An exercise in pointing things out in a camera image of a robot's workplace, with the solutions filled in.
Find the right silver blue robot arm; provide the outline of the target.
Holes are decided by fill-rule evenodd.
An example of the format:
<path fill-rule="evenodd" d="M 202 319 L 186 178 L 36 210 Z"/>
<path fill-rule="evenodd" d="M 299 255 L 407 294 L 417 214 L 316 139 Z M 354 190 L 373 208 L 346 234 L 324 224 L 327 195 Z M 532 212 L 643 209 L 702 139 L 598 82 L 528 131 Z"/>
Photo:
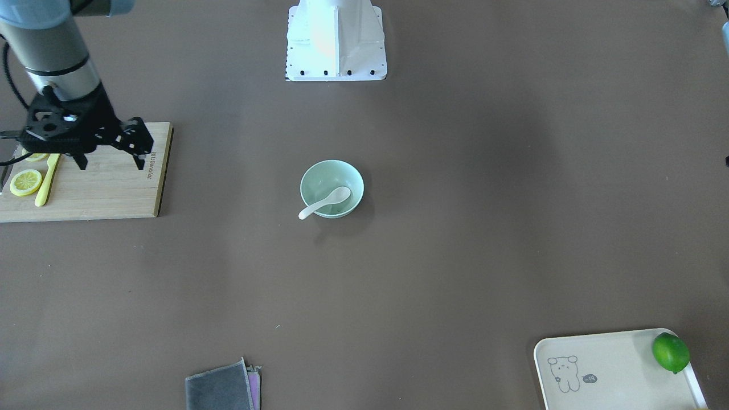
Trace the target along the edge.
<path fill-rule="evenodd" d="M 2 37 L 37 90 L 25 127 L 2 133 L 31 154 L 71 157 L 79 169 L 97 147 L 132 156 L 139 170 L 154 145 L 140 117 L 120 120 L 76 17 L 125 15 L 133 1 L 3 1 Z"/>

